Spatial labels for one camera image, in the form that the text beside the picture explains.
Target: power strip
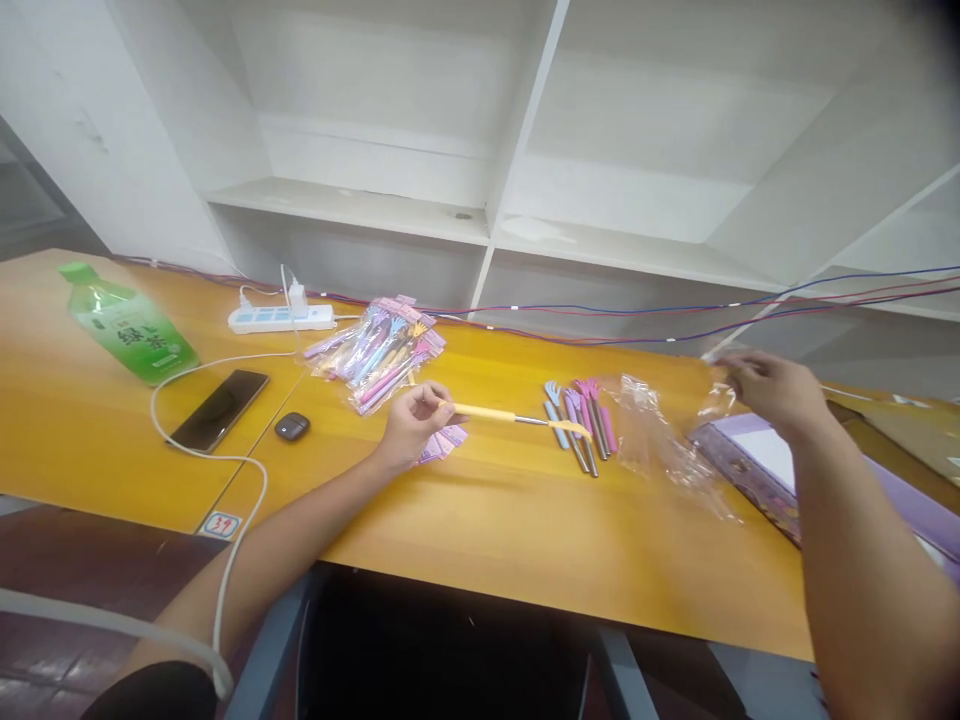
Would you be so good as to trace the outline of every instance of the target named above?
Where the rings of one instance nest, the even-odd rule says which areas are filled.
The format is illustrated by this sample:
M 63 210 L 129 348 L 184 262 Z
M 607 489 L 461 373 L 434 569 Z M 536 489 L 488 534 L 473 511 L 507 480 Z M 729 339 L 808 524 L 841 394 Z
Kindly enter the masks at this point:
M 286 305 L 279 307 L 237 308 L 227 318 L 227 325 L 237 335 L 255 332 L 290 332 L 297 330 L 331 330 L 337 326 L 332 305 L 310 305 L 307 316 L 294 318 Z

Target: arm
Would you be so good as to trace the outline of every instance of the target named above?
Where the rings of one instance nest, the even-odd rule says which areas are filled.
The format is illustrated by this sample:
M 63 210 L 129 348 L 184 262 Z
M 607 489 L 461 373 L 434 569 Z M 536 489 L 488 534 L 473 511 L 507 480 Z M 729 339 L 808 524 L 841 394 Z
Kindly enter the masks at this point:
M 251 623 L 305 573 L 347 524 L 398 475 L 416 463 L 433 433 L 465 418 L 453 414 L 439 383 L 419 385 L 390 408 L 376 450 L 342 475 L 311 490 L 249 531 L 237 552 L 224 603 L 221 654 L 225 658 Z M 201 570 L 156 619 L 159 626 L 211 643 L 217 594 L 230 549 Z M 141 640 L 119 678 L 165 660 L 199 664 L 177 648 Z
M 721 364 L 793 453 L 807 617 L 831 710 L 871 720 L 942 717 L 960 680 L 960 593 L 900 518 L 807 368 L 757 352 Z

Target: hand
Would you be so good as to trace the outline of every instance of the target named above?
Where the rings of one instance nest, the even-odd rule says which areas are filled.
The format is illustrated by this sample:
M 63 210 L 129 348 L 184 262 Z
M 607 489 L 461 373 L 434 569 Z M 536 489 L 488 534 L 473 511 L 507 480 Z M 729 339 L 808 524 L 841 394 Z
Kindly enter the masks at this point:
M 717 365 L 729 368 L 728 381 L 740 402 L 781 435 L 833 421 L 820 381 L 804 365 L 759 351 L 733 353 Z
M 466 415 L 453 412 L 450 391 L 428 380 L 400 395 L 390 406 L 387 428 L 374 455 L 393 472 L 409 470 L 420 459 L 427 440 L 446 425 L 459 425 Z

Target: bottle label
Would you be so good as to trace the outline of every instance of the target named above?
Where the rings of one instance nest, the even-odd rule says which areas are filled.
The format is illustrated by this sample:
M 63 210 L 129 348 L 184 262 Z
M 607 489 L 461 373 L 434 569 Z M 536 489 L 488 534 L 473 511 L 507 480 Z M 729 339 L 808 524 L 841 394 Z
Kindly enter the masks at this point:
M 140 374 L 168 374 L 193 349 L 166 316 L 143 295 L 97 312 L 78 313 L 77 321 L 90 335 Z

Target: purple box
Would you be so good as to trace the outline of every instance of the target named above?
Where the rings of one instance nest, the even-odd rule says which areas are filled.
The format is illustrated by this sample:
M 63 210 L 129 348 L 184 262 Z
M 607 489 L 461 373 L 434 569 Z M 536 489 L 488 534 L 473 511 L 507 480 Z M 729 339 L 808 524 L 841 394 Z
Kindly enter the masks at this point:
M 697 449 L 774 525 L 800 545 L 800 514 L 789 448 L 763 418 L 735 415 L 690 434 Z M 960 517 L 865 457 L 894 507 L 960 585 Z

